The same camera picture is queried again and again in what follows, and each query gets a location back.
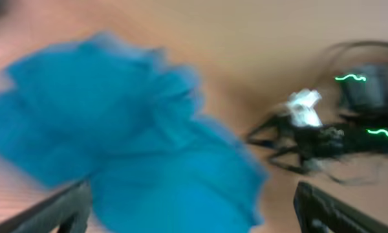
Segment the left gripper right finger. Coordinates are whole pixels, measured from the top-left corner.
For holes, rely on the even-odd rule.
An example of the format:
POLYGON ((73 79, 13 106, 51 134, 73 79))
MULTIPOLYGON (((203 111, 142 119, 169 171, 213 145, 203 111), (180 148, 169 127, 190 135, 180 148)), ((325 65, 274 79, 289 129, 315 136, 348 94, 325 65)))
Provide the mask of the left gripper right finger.
POLYGON ((306 182, 298 182, 293 204, 302 233, 388 233, 387 225, 306 182))

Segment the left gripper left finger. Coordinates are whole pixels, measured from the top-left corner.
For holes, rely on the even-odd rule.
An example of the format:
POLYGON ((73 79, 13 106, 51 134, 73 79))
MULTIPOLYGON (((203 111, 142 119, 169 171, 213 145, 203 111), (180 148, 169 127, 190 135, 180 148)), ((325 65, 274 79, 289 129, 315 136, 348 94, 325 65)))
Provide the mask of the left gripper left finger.
POLYGON ((85 233, 92 193, 84 180, 0 223, 0 233, 85 233))

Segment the blue t-shirt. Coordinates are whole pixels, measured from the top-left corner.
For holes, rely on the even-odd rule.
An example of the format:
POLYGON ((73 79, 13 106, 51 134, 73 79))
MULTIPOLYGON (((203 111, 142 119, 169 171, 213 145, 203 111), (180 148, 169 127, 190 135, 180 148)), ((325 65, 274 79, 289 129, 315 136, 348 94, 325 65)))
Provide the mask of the blue t-shirt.
POLYGON ((203 114, 199 77, 108 33, 5 69, 0 156, 42 185, 88 179, 111 232, 248 232, 266 174, 203 114))

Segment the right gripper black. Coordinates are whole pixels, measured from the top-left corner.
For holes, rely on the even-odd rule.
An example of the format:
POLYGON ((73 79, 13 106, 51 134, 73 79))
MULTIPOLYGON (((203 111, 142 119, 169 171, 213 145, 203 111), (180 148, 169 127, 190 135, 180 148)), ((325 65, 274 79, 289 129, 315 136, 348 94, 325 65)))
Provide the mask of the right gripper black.
POLYGON ((352 126, 337 123, 294 128, 295 145, 286 148, 286 141, 290 136, 289 116, 270 115, 246 134, 245 142, 264 148, 280 149, 267 158, 270 165, 288 172, 308 175, 309 168, 314 168, 316 162, 337 159, 348 153, 352 126))

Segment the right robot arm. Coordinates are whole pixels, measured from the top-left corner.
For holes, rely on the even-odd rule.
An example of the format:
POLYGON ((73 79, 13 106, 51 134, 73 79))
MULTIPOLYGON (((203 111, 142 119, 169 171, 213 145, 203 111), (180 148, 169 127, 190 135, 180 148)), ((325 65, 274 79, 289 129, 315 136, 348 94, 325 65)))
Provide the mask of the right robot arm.
POLYGON ((280 112, 251 130, 248 144, 270 148, 267 161, 301 175, 319 162, 345 155, 388 155, 388 63, 366 64, 333 77, 339 90, 340 122, 323 123, 315 110, 316 89, 292 93, 280 112))

